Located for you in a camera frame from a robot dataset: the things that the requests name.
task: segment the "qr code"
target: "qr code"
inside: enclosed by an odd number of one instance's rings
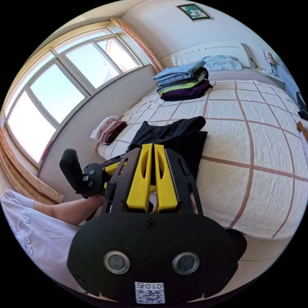
[[[135,282],[137,304],[164,304],[165,291],[163,283]]]

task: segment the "window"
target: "window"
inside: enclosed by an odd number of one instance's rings
[[[96,89],[120,73],[94,44],[79,47],[66,56]]]
[[[6,108],[4,109],[5,115],[9,113],[14,101],[16,100],[18,94],[22,91],[23,87],[26,85],[26,83],[37,73],[37,71],[42,68],[48,61],[53,59],[55,56],[49,51],[47,52],[43,57],[40,58],[40,61],[37,62],[36,65],[33,66],[31,72],[29,72],[23,79],[23,81],[20,82],[18,88],[14,91],[13,94],[11,94],[11,97],[9,98],[9,101],[6,104]]]
[[[34,81],[30,89],[58,123],[62,123],[74,107],[84,99],[84,95],[55,63]]]
[[[123,72],[138,66],[128,52],[114,38],[98,42],[98,45]]]
[[[70,37],[40,57],[11,91],[4,106],[9,133],[38,167],[73,111],[110,79],[140,65],[107,28]]]
[[[8,124],[24,150],[39,162],[56,129],[39,112],[25,91],[13,107]]]

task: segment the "headboard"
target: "headboard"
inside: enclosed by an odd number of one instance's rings
[[[242,67],[254,67],[243,45],[233,40],[196,45],[170,54],[162,60],[166,67],[173,67],[189,64],[201,60],[206,56],[217,55],[234,56],[238,59]]]

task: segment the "curtain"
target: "curtain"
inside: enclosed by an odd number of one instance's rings
[[[150,63],[153,65],[157,74],[166,68],[162,60],[149,47],[149,45],[144,41],[144,39],[136,33],[132,26],[130,26],[120,18],[111,18],[111,21],[120,29],[122,29],[138,45],[138,47],[143,51],[143,53],[149,59]]]
[[[0,164],[15,190],[43,204],[57,204],[63,195],[36,177],[13,153],[0,125]]]

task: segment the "bolt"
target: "bolt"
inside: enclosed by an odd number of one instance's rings
[[[84,278],[83,278],[83,276],[82,276],[81,274],[77,273],[77,274],[76,274],[76,278],[77,278],[77,280],[78,280],[79,282],[84,282]]]
[[[157,227],[157,221],[156,221],[155,219],[149,219],[149,220],[147,221],[147,228],[148,228],[148,229],[153,230],[153,229],[155,229],[156,227]]]

